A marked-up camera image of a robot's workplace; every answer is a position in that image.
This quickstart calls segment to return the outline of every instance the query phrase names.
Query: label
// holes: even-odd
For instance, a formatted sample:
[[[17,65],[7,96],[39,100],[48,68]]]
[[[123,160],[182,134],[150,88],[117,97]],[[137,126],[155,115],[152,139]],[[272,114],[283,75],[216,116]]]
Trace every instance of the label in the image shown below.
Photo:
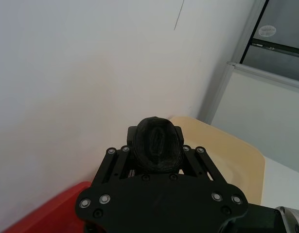
[[[276,33],[277,29],[272,25],[262,26],[258,30],[258,34],[262,37],[271,37]]]

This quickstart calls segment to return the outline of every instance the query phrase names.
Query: white surface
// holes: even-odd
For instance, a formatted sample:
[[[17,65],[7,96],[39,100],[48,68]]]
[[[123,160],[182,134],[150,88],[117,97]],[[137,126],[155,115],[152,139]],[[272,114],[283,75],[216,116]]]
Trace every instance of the white surface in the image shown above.
[[[149,116],[195,117],[251,0],[0,0],[0,231]]]
[[[285,206],[299,210],[299,173],[265,158],[265,179],[262,205]]]
[[[299,89],[234,69],[212,125],[299,172]]]

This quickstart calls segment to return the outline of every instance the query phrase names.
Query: beige table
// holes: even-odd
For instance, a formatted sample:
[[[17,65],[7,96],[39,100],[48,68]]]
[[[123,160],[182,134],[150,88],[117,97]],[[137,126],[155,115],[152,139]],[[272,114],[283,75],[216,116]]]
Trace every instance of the beige table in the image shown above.
[[[176,116],[170,120],[182,128],[184,144],[206,148],[226,181],[240,188],[249,203],[261,204],[265,159],[256,148],[190,117]]]

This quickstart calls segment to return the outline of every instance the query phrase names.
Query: gray panel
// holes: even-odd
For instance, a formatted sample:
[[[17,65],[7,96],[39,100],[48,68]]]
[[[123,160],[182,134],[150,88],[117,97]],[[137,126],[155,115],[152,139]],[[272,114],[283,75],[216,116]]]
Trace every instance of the gray panel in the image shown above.
[[[243,64],[299,81],[299,57],[250,46]]]
[[[271,37],[260,36],[264,25],[272,25],[276,33]],[[299,48],[299,0],[270,0],[254,38]]]

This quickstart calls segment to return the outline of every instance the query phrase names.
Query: red container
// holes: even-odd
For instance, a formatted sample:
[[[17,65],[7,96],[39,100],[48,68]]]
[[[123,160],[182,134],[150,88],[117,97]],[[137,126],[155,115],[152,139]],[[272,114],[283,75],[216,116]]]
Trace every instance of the red container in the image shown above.
[[[83,233],[84,223],[74,207],[80,192],[90,186],[91,182],[82,182],[60,193],[4,233]]]

